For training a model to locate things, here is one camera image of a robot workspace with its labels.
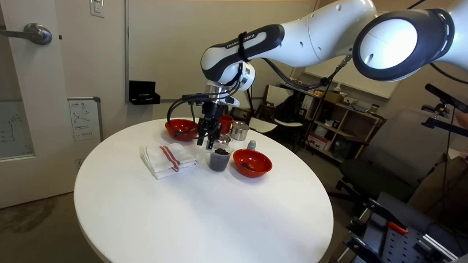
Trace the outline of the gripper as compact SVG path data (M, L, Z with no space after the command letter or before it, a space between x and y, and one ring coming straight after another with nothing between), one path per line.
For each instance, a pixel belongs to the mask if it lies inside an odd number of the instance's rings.
M202 121L198 123L197 145L203 145L207 135L206 150L212 150L214 143L221 134L219 120L224 112L224 105L216 102L204 102L202 105Z

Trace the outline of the orange bowl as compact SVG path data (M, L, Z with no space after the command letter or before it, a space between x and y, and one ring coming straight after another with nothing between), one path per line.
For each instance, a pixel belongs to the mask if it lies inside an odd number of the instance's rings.
M271 160L259 151L249 149L239 149L233 153L233 160L236 170L247 178L260 178L269 171L273 165ZM249 171L241 166L242 163L249 163L256 168L256 171Z
M169 136L177 141L191 141L198 135L198 124L188 119L171 119L165 123Z

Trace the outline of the clear plastic jar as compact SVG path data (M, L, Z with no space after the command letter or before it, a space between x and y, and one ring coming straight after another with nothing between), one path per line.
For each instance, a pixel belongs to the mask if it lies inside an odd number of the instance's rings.
M214 153L216 148L223 148L230 152L230 155L218 155ZM230 157L234 152L234 148L231 148L229 145L223 144L214 144L209 157L208 166L212 171L222 172L227 168L229 164Z

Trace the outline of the red cup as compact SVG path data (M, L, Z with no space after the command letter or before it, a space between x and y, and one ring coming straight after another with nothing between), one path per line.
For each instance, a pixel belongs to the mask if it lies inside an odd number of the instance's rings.
M219 119L220 133L228 134L231 129L231 125L233 121L234 119L230 115L226 115L226 114L221 115L221 118Z

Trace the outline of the small metal pot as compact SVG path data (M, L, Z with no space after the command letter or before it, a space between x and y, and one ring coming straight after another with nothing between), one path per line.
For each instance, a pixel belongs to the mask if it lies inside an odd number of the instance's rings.
M241 121L233 121L229 136L237 141L244 141L247 138L248 131L250 130L249 125Z

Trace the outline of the white towel with red stripes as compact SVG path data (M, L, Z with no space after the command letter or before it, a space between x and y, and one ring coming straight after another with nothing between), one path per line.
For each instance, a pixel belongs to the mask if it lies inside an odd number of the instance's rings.
M180 143L146 146L141 157L157 180L190 171L198 165L197 159Z

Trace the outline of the folding chair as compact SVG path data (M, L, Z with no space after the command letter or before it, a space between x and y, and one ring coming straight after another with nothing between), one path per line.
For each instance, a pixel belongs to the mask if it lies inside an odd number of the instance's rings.
M251 130L298 137L303 128L299 114L301 98L295 90L267 85L262 103L249 120Z

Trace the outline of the small whiteboard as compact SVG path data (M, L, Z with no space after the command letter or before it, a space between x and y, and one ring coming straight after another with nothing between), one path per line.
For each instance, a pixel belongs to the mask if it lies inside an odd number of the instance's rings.
M104 140L100 97L69 97L69 115L75 141Z

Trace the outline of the wooden shelf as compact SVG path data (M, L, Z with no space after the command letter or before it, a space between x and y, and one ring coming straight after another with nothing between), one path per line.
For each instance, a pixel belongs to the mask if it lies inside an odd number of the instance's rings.
M306 122L302 145L340 163L357 158L386 122L380 115L345 104L330 91L304 91L283 81L280 87L294 92L301 102L299 115Z

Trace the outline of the white door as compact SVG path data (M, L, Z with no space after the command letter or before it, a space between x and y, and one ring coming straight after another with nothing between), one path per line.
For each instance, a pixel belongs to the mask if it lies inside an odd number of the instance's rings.
M54 0L0 0L0 25L47 28L48 45L0 34L0 209L70 193L99 140L75 141Z

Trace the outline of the grey office chair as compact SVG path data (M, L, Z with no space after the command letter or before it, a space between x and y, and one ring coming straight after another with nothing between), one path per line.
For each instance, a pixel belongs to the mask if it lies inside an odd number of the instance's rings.
M365 149L360 157L341 163L337 192L329 191L328 196L354 203L356 214L380 193L407 203L454 140L448 130L423 126L430 116L427 111L400 108L369 143L362 142Z

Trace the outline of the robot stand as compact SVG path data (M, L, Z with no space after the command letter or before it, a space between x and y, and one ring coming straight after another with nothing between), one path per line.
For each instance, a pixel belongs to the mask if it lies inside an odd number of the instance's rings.
M327 263L468 263L468 237L441 226L406 203L382 193L376 200L408 227L399 235L387 221L366 208L368 200L349 197L363 213Z

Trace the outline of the black wall tray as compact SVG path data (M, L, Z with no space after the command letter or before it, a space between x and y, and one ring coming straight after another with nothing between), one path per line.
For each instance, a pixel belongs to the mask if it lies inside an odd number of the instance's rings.
M155 89L155 81L129 80L128 100L133 105L160 104L161 97Z

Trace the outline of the large wall whiteboard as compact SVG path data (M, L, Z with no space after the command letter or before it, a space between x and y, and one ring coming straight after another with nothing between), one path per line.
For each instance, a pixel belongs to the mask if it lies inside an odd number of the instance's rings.
M129 79L154 81L162 100L203 92L207 48L314 10L314 0L129 0Z

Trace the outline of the wall switch plate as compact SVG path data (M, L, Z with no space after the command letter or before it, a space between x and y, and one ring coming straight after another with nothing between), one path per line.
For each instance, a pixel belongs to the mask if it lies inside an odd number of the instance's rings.
M104 18L104 0L89 0L90 15Z

